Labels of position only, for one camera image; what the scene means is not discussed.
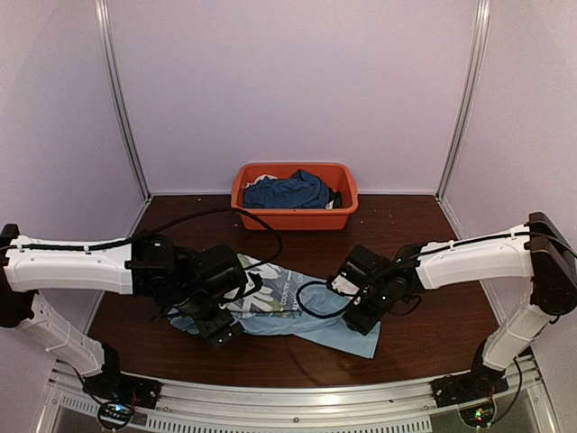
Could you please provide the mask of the light blue printed t-shirt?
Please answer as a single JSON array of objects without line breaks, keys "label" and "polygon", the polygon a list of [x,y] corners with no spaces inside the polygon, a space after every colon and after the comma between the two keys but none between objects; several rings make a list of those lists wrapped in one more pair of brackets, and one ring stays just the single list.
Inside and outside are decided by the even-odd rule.
[{"label": "light blue printed t-shirt", "polygon": [[380,337],[380,325],[366,336],[349,329],[339,317],[328,318],[345,303],[325,283],[273,263],[257,265],[262,288],[228,304],[245,333],[254,336],[293,335],[345,353],[372,359]]}]

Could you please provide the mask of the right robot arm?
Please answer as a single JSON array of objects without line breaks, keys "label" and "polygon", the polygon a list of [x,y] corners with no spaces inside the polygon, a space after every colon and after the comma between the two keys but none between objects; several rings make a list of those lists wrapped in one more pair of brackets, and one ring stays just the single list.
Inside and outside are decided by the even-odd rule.
[{"label": "right robot arm", "polygon": [[544,212],[492,235],[410,244],[394,259],[357,245],[329,286],[353,298],[343,318],[366,335],[397,302],[470,281],[528,279],[531,288],[498,330],[478,347],[463,391],[474,399],[491,389],[514,359],[556,318],[576,308],[576,253]]}]

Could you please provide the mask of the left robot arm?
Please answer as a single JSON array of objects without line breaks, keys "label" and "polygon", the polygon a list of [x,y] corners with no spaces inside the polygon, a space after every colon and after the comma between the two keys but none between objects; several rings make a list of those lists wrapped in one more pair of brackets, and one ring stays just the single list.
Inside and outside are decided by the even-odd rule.
[{"label": "left robot arm", "polygon": [[159,312],[192,319],[199,334],[220,346],[243,332],[226,308],[244,292],[248,275],[226,244],[197,252],[153,233],[102,244],[61,244],[1,233],[1,325],[37,338],[45,350],[93,378],[111,401],[129,393],[118,353],[72,326],[42,290],[100,290],[153,299]]}]

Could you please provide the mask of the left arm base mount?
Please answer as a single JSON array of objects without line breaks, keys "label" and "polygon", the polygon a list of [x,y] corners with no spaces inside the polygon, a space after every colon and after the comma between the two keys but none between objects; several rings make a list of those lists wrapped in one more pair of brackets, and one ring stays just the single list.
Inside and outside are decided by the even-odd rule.
[{"label": "left arm base mount", "polygon": [[115,401],[130,407],[155,409],[162,384],[125,373],[100,373],[83,377],[86,392],[106,401]]}]

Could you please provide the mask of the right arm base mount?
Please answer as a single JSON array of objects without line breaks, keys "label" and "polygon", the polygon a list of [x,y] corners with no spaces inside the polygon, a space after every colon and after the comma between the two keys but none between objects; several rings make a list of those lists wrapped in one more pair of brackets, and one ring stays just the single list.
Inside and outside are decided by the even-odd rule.
[{"label": "right arm base mount", "polygon": [[473,373],[446,375],[430,383],[437,408],[462,405],[471,401],[487,400],[495,393],[509,389],[504,378],[492,381],[488,377]]}]

